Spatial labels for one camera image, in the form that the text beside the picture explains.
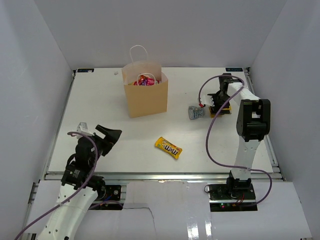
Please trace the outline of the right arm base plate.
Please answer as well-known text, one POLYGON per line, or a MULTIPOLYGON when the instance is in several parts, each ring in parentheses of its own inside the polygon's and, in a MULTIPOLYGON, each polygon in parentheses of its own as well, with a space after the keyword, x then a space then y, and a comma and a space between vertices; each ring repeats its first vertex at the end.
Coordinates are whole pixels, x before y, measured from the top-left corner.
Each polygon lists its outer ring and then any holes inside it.
POLYGON ((207 184, 203 190, 208 194, 212 213, 255 212, 258 210, 253 185, 247 190, 230 192, 227 184, 207 184))

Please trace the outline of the colourful Fox's candy bag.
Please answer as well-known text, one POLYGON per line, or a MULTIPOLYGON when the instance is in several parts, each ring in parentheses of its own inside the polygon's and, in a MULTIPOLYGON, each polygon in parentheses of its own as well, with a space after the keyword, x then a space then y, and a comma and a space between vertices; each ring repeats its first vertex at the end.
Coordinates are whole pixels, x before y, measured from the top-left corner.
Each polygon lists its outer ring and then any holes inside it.
POLYGON ((147 75, 147 74, 141 74, 138 76, 138 78, 134 81, 129 83, 129 85, 133 85, 133 86, 154 86, 157 84, 160 84, 161 81, 155 79, 153 76, 151 75, 147 75))

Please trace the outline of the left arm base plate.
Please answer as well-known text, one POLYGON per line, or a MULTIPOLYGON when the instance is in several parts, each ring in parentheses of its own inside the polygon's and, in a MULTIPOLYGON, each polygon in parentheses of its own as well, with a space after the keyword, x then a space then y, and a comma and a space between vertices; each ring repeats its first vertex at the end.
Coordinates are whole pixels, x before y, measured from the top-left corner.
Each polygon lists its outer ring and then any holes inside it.
POLYGON ((119 201, 121 199, 121 185, 104 185, 98 190, 97 201, 119 201))

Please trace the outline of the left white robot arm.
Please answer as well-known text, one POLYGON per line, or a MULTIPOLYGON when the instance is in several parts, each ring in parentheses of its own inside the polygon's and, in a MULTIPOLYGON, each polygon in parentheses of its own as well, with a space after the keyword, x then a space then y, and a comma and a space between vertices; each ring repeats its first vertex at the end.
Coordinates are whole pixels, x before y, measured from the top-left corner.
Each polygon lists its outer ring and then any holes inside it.
POLYGON ((88 131, 81 122, 76 131, 68 132, 77 138, 75 152, 68 158, 61 179, 56 204, 38 240, 72 240, 87 211, 95 201, 102 204, 120 200, 120 186, 106 185, 102 176, 94 174, 98 159, 106 156, 119 140, 122 131, 101 125, 95 128, 102 135, 88 131))

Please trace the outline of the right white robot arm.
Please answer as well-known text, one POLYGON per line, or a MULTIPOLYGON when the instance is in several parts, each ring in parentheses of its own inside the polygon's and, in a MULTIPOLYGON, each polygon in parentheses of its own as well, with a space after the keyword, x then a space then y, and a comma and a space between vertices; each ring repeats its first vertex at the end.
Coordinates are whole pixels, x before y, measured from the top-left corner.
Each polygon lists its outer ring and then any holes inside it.
POLYGON ((226 195, 236 200, 245 193, 253 193, 251 172, 256 151, 261 141, 270 132, 271 102, 255 96, 245 88, 244 81, 230 73, 218 76, 219 91, 214 94, 213 103, 220 114, 231 99, 238 104, 236 132, 239 136, 239 145, 233 165, 223 164, 209 159, 216 165, 230 168, 226 181, 226 195))

